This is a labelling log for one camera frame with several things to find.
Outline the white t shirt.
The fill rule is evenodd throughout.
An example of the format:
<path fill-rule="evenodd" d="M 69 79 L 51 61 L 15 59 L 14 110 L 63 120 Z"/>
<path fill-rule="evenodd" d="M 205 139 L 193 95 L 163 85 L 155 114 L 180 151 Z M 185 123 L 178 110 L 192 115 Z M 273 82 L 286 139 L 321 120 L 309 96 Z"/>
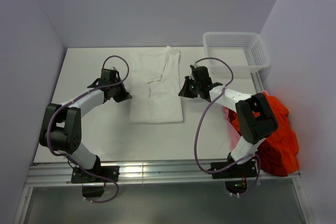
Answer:
<path fill-rule="evenodd" d="M 132 124 L 183 122 L 180 91 L 180 51 L 139 50 L 129 56 Z"/>

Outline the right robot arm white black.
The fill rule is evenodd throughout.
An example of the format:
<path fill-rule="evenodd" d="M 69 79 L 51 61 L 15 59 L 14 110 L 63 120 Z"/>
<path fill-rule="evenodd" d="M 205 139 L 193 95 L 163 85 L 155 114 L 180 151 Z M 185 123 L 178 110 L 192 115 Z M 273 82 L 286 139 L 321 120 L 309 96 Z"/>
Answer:
<path fill-rule="evenodd" d="M 194 158 L 200 169 L 197 155 L 197 142 L 202 122 L 210 107 L 217 103 L 235 112 L 238 117 L 241 137 L 230 152 L 231 160 L 222 170 L 227 169 L 234 177 L 240 176 L 245 171 L 245 163 L 249 161 L 257 151 L 260 144 L 278 129 L 276 117 L 263 93 L 246 94 L 228 88 L 234 80 L 231 69 L 230 80 L 226 84 L 213 82 L 206 66 L 193 64 L 190 66 L 191 74 L 185 77 L 185 82 L 179 96 L 183 98 L 202 98 L 208 102 L 208 106 L 201 115 L 194 140 Z"/>

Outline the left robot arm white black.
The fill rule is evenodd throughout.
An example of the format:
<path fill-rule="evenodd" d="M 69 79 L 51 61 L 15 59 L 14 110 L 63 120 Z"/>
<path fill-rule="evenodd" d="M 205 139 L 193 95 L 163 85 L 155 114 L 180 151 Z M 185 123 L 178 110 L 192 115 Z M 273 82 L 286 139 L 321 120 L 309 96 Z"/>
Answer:
<path fill-rule="evenodd" d="M 116 182 L 118 166 L 102 166 L 99 156 L 90 152 L 82 141 L 81 119 L 94 108 L 113 99 L 120 103 L 131 99 L 116 68 L 102 69 L 101 76 L 88 91 L 62 104 L 47 105 L 39 143 L 65 157 L 72 168 L 72 183 Z"/>

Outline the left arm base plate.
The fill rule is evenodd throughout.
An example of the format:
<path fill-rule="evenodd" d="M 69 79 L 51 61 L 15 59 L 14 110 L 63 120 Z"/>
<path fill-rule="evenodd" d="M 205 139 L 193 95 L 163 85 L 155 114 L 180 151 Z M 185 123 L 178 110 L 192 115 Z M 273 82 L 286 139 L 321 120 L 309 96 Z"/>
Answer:
<path fill-rule="evenodd" d="M 105 177 L 118 181 L 119 177 L 119 166 L 101 166 L 99 171 L 96 173 L 100 177 Z M 102 178 L 96 178 L 94 176 L 88 175 L 80 168 L 75 167 L 72 171 L 71 183 L 72 184 L 87 184 L 87 183 L 103 183 L 105 182 Z"/>

